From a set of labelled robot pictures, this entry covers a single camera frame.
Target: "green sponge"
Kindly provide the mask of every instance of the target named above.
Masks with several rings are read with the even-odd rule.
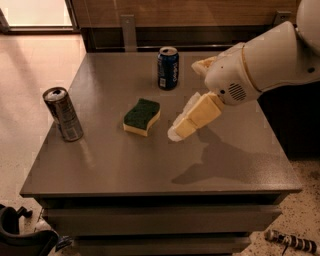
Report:
[[[128,132],[148,136],[149,128],[160,117],[160,104],[155,101],[139,99],[123,119],[123,129]]]

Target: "soda can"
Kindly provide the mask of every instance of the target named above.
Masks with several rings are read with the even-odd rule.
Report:
[[[162,47],[158,54],[158,86],[172,90],[178,84],[179,54],[174,47]]]
[[[65,141],[80,139],[83,130],[67,90],[63,87],[54,87],[45,91],[42,97],[63,139]]]

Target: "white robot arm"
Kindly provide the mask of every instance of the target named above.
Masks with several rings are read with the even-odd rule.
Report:
[[[284,22],[192,67],[210,90],[194,95],[168,131],[179,141],[217,118],[224,105],[256,100],[284,85],[320,80],[320,0],[302,0],[297,28]]]

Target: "floor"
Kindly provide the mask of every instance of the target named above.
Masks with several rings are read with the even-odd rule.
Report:
[[[23,182],[52,124],[42,93],[69,88],[86,52],[79,35],[4,36],[0,34],[0,204],[32,209],[21,219],[21,233],[33,232],[41,208],[19,195]],[[314,240],[320,246],[320,158],[291,161],[303,191],[281,203],[283,214],[269,227]],[[262,232],[237,256],[280,256],[284,246],[265,241]],[[50,255],[79,255],[72,247]],[[289,248],[285,255],[303,256]]]

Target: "gray table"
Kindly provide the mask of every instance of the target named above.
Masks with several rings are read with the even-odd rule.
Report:
[[[85,135],[65,143],[53,125],[21,190],[82,255],[241,251],[301,190],[255,101],[185,141],[167,138],[190,96],[207,92],[191,64],[216,54],[181,53],[172,91],[157,86],[156,53],[86,55],[69,91]],[[122,127],[139,98],[161,105],[146,138]]]

